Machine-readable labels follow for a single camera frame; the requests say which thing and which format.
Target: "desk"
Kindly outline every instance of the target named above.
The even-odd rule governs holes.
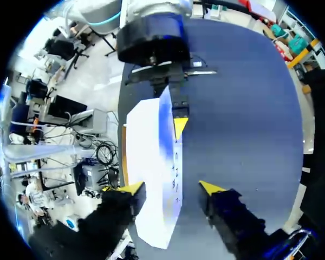
[[[130,235],[141,260],[234,259],[198,204],[198,181],[236,189],[249,210],[266,220],[268,233],[282,227],[301,177],[300,106],[287,67],[269,39],[204,19],[186,21],[185,29],[191,51],[217,67],[218,74],[190,77],[181,89],[190,104],[183,132],[183,206],[167,250],[143,242],[135,227]],[[125,65],[123,79],[131,69],[132,64]],[[119,126],[140,100],[152,96],[147,82],[122,83]],[[121,132],[119,127],[120,164]]]

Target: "black cable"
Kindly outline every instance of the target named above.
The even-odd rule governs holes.
[[[51,139],[51,138],[57,138],[57,137],[62,137],[62,136],[64,136],[64,135],[73,135],[73,133],[59,134],[59,135],[55,135],[55,136],[45,137],[45,138],[43,138],[43,139],[46,140],[46,139]]]
[[[101,144],[99,144],[98,147],[96,148],[96,158],[99,161],[99,163],[101,163],[102,165],[110,166],[112,164],[114,157],[116,156],[116,151],[112,149],[112,146],[113,143],[110,144],[109,141],[104,141],[101,142]],[[99,157],[100,149],[102,149],[103,147],[109,150],[110,158],[107,161],[103,161]]]
[[[195,57],[199,58],[200,60],[202,60],[204,62],[204,64],[205,64],[205,66],[208,67],[207,62],[203,58],[201,58],[199,55],[193,54],[193,56],[195,56]]]

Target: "white box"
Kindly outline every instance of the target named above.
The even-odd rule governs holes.
[[[129,184],[146,184],[147,198],[135,220],[138,236],[167,249],[183,202],[182,137],[176,140],[168,87],[160,98],[142,100],[131,110],[126,131]]]

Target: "blue tabletop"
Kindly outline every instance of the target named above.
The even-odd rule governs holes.
[[[266,220],[266,232],[281,228],[301,176],[300,107],[284,61],[263,35],[203,19],[190,19],[185,27],[191,51],[218,74],[189,77],[182,86],[190,103],[183,132],[182,210],[167,250],[146,244],[135,228],[130,232],[142,260],[234,259],[198,204],[198,181],[236,189],[249,210]],[[132,64],[125,65],[123,79],[131,69]],[[122,85],[119,125],[152,95],[147,82]]]

